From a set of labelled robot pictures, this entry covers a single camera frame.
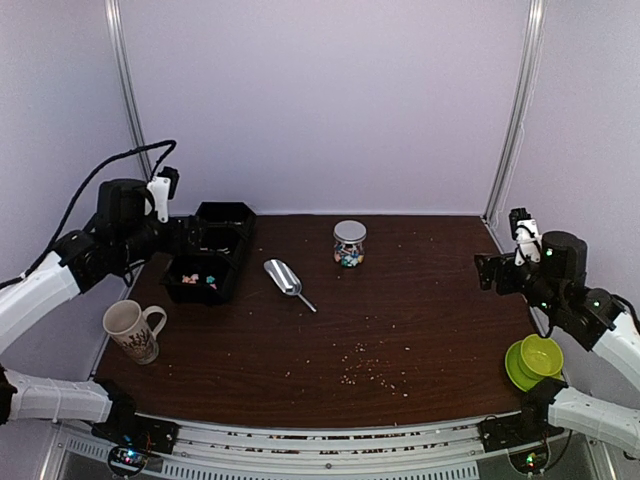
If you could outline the black three-compartment candy tray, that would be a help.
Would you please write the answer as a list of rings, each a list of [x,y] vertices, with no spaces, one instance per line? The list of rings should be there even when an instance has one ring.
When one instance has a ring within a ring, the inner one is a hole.
[[[193,215],[207,222],[205,250],[171,253],[160,284],[177,304],[227,303],[248,252],[256,214],[243,202],[203,202]]]

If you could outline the silver metal scoop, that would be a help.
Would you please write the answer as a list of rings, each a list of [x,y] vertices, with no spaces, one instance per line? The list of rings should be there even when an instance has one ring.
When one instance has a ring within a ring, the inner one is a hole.
[[[313,313],[317,312],[317,308],[303,295],[301,280],[285,262],[269,259],[263,263],[263,268],[283,294],[297,297]]]

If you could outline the clear plastic jar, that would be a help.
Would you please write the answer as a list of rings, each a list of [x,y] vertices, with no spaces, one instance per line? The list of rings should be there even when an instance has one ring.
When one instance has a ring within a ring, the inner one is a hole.
[[[364,262],[365,238],[347,240],[341,237],[334,238],[334,261],[344,268],[355,268]]]

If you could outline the silver metal jar lid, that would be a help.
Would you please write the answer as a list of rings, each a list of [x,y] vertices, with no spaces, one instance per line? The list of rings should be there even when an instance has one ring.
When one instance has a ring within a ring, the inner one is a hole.
[[[335,224],[334,239],[341,243],[356,244],[363,242],[367,236],[366,226],[356,220],[342,220]]]

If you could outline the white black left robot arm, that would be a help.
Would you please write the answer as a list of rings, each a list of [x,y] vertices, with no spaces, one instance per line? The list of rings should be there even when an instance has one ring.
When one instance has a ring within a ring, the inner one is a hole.
[[[100,186],[98,208],[88,225],[56,237],[34,269],[1,291],[1,348],[60,305],[106,277],[126,278],[156,253],[196,253],[196,216],[172,217],[168,204],[178,183],[165,168],[149,182],[118,179]],[[137,442],[144,424],[128,395],[94,381],[72,382],[1,371],[1,421],[60,419],[104,423],[123,444]]]

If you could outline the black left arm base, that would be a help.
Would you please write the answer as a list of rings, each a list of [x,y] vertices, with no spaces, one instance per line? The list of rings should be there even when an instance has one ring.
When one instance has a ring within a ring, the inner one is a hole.
[[[118,479],[131,479],[151,459],[173,452],[177,423],[138,414],[134,399],[112,380],[96,379],[95,383],[106,391],[112,405],[104,422],[89,422],[91,434],[114,444],[106,463]]]

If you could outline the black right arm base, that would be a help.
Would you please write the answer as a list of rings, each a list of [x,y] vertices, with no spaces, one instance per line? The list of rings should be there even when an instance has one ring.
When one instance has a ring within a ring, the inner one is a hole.
[[[489,415],[478,424],[486,453],[507,450],[511,466],[520,474],[542,475],[555,466],[566,451],[553,459],[550,440],[565,432],[549,423],[549,407],[568,385],[565,381],[547,378],[537,383],[522,398],[519,413],[502,417]]]

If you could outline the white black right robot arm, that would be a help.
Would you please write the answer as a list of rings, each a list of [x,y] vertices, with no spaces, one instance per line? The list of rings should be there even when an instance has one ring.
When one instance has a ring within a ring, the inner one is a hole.
[[[622,297],[586,286],[586,242],[564,231],[533,237],[523,224],[516,229],[514,253],[475,255],[481,289],[522,295],[547,316],[551,327],[563,330],[637,386],[638,315]],[[631,457],[639,455],[638,410],[586,395],[556,377],[539,381],[524,395],[512,424],[513,433],[526,442],[550,427],[565,428]]]

